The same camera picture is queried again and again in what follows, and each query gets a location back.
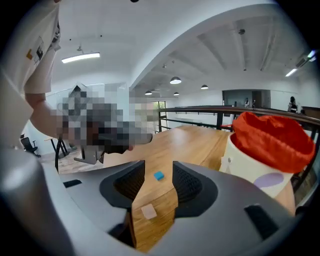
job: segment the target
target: person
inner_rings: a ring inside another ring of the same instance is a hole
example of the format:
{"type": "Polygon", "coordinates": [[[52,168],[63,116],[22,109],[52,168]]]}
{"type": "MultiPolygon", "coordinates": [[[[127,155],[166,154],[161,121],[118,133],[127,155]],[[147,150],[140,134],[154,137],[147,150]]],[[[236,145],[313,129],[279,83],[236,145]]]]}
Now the person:
{"type": "Polygon", "coordinates": [[[298,111],[298,106],[296,104],[296,99],[295,97],[291,96],[290,103],[288,105],[288,112],[297,113],[297,111],[298,111]]]}
{"type": "Polygon", "coordinates": [[[250,102],[249,102],[249,99],[248,99],[248,98],[245,98],[244,107],[245,107],[245,108],[250,108],[250,102]]]}
{"type": "MultiPolygon", "coordinates": [[[[1,146],[21,149],[19,137],[29,119],[37,130],[49,137],[76,142],[75,129],[63,125],[63,116],[46,101],[46,93],[51,91],[55,55],[61,48],[60,2],[38,1],[21,19],[3,52],[0,60],[1,146]]],[[[129,145],[128,149],[132,150],[133,146],[129,145]]]]}

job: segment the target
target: shirt sleeve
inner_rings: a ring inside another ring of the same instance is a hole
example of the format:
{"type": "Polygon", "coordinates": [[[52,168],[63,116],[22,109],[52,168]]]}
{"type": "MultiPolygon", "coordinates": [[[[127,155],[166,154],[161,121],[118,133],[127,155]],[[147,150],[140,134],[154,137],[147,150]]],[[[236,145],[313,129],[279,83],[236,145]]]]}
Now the shirt sleeve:
{"type": "Polygon", "coordinates": [[[51,80],[56,51],[51,48],[46,52],[33,74],[25,83],[27,94],[45,94],[51,92],[51,80]]]}

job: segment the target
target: purple oval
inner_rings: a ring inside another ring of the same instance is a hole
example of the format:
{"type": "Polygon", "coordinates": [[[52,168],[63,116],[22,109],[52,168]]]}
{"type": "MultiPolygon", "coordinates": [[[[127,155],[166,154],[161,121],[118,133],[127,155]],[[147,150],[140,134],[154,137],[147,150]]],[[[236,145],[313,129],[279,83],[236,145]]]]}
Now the purple oval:
{"type": "Polygon", "coordinates": [[[253,184],[261,189],[280,184],[284,179],[285,178],[281,173],[272,172],[258,177],[253,184]]]}

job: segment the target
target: black chair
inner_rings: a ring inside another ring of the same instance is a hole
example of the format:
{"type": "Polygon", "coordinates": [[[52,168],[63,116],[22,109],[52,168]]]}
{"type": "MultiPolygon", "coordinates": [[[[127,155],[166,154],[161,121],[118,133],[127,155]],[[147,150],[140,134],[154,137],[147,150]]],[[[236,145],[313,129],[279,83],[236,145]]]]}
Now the black chair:
{"type": "Polygon", "coordinates": [[[22,145],[24,146],[25,151],[36,155],[38,158],[41,157],[41,155],[35,154],[35,151],[38,149],[38,147],[35,144],[35,140],[33,141],[34,147],[32,147],[30,140],[29,140],[29,137],[25,137],[25,138],[21,139],[20,141],[21,141],[22,145]]]}

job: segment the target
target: beige square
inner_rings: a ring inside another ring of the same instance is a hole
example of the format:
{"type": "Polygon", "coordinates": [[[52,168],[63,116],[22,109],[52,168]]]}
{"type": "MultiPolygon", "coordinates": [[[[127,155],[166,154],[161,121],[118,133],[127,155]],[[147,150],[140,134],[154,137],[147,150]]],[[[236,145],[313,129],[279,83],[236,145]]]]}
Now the beige square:
{"type": "Polygon", "coordinates": [[[157,213],[152,204],[141,207],[141,211],[147,220],[157,217],[157,213]]]}

